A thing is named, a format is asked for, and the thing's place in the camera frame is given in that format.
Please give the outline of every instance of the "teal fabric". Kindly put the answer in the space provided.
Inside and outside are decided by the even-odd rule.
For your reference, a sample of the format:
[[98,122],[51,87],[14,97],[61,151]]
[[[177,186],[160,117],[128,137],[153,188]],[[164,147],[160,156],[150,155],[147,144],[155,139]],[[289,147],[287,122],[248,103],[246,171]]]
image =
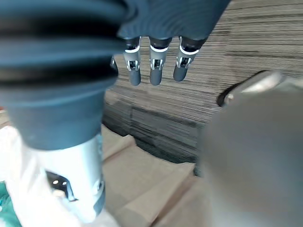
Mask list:
[[0,182],[0,206],[2,207],[0,219],[5,222],[6,227],[21,227],[4,182]]

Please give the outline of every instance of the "robotic hand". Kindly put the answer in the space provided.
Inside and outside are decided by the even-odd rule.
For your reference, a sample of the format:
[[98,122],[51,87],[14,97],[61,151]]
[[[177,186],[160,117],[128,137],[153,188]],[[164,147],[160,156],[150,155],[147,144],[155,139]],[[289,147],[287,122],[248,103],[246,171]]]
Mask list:
[[171,38],[180,36],[181,81],[229,1],[0,1],[0,105],[51,190],[83,222],[105,202],[98,138],[104,93],[118,76],[112,56],[125,53],[138,85],[138,37],[149,36],[157,85]]

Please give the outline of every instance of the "white cloth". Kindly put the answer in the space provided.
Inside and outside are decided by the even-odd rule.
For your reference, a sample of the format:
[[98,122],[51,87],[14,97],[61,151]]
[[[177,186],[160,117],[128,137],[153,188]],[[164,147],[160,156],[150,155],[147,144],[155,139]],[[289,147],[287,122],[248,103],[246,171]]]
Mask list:
[[5,180],[23,227],[119,227],[105,210],[90,224],[81,223],[54,197],[36,157],[22,148],[18,131],[0,130],[0,180]]

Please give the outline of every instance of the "floor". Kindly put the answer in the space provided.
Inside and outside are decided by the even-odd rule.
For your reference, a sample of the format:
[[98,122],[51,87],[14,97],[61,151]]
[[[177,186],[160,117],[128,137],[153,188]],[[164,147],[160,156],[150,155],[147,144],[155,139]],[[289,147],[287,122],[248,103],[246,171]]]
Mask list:
[[147,38],[141,47],[137,87],[128,81],[123,57],[116,56],[120,75],[107,92],[104,122],[120,134],[132,134],[157,156],[194,161],[203,143],[199,134],[220,110],[215,100],[224,89],[260,70],[303,76],[303,2],[232,0],[181,83],[172,77],[177,38],[157,87],[149,83]]

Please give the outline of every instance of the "striped carpet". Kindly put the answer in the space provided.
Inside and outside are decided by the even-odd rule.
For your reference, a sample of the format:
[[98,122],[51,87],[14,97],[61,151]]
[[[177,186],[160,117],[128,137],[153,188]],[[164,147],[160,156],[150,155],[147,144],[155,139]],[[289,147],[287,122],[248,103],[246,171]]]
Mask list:
[[122,56],[119,79],[107,92],[104,123],[132,134],[139,146],[173,162],[194,161],[198,136],[219,111],[215,99],[230,85],[260,70],[303,76],[303,1],[232,0],[183,82],[173,80],[178,48],[174,38],[162,83],[149,83],[149,43],[141,43],[142,82],[133,87]]

